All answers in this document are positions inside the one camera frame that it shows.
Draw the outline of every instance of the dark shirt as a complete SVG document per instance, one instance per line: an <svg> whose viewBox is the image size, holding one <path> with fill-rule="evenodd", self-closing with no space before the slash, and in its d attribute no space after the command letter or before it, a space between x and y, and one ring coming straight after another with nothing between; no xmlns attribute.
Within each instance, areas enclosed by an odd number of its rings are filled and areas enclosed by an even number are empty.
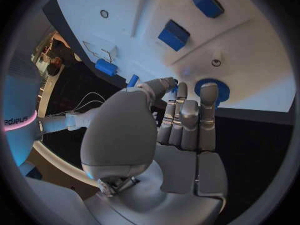
<svg viewBox="0 0 300 225"><path fill-rule="evenodd" d="M77 63L74 57L74 52L70 48L66 47L63 42L56 39L53 39L50 57L61 58L62 64L64 64L67 68Z"/></svg>

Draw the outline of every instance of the blue object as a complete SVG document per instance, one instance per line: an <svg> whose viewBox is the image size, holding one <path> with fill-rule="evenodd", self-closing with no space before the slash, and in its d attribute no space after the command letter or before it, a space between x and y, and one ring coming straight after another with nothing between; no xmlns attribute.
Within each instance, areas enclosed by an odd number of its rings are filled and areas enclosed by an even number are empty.
<svg viewBox="0 0 300 225"><path fill-rule="evenodd" d="M98 59L95 68L111 77L117 74L118 69L116 65L105 61L103 58Z"/></svg>
<svg viewBox="0 0 300 225"><path fill-rule="evenodd" d="M139 80L139 76L133 74L130 81L129 81L129 83L127 84L127 88L134 87L138 80Z"/></svg>
<svg viewBox="0 0 300 225"><path fill-rule="evenodd" d="M170 20L158 36L160 40L169 45L176 52L184 47L190 37L190 33Z"/></svg>
<svg viewBox="0 0 300 225"><path fill-rule="evenodd" d="M221 102L224 102L226 100L229 99L230 96L230 89L229 87L222 81L219 81L217 79L213 79L213 78L206 78L206 79L202 79L199 80L194 88L195 93L200 97L200 90L201 90L201 86L203 84L207 84L207 83L215 83L217 84L217 88L218 88L218 97L217 100L215 102L215 108L217 108Z"/></svg>
<svg viewBox="0 0 300 225"><path fill-rule="evenodd" d="M193 0L193 2L209 18L216 18L224 13L223 7L217 0Z"/></svg>

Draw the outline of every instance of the blue rectangular block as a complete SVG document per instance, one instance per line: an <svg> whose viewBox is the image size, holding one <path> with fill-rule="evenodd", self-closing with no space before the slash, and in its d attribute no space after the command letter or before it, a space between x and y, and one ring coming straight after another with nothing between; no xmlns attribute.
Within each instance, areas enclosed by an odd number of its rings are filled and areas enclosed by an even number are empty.
<svg viewBox="0 0 300 225"><path fill-rule="evenodd" d="M105 61L104 59L98 59L98 61L95 64L95 68L100 70L103 73L106 73L109 76L114 76L117 74L118 67L112 63L109 63L108 61Z"/></svg>
<svg viewBox="0 0 300 225"><path fill-rule="evenodd" d="M184 47L190 37L190 33L174 21L170 20L158 36L160 40L169 45L175 51Z"/></svg>
<svg viewBox="0 0 300 225"><path fill-rule="evenodd" d="M209 18L216 18L224 13L223 7L217 0L193 0L193 2Z"/></svg>

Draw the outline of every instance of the white panel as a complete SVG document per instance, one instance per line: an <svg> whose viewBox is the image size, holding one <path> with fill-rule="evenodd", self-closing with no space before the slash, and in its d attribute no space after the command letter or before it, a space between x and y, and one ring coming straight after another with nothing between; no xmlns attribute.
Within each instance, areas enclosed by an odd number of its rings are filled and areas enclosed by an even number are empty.
<svg viewBox="0 0 300 225"><path fill-rule="evenodd" d="M186 82L189 99L199 100L195 83L216 78L230 87L224 108L287 112L295 82L287 53L261 12L249 0L218 0L225 9L207 18L192 0L57 0L62 13L91 61L104 43L116 47L113 61L128 81L133 74L146 81L174 76ZM100 11L109 13L107 19ZM175 52L157 37L170 20L190 32ZM212 66L215 55L220 67Z"/></svg>

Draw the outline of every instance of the pink light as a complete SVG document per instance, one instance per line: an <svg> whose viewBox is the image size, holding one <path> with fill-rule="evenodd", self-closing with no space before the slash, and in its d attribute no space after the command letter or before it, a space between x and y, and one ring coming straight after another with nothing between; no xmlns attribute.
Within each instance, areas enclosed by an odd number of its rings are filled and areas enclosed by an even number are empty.
<svg viewBox="0 0 300 225"><path fill-rule="evenodd" d="M35 110L33 115L28 120L26 120L24 122L17 123L17 124L5 125L4 126L4 131L11 131L11 130L15 130L15 129L25 127L28 124L31 124L37 118L37 116L38 116L38 113Z"/></svg>

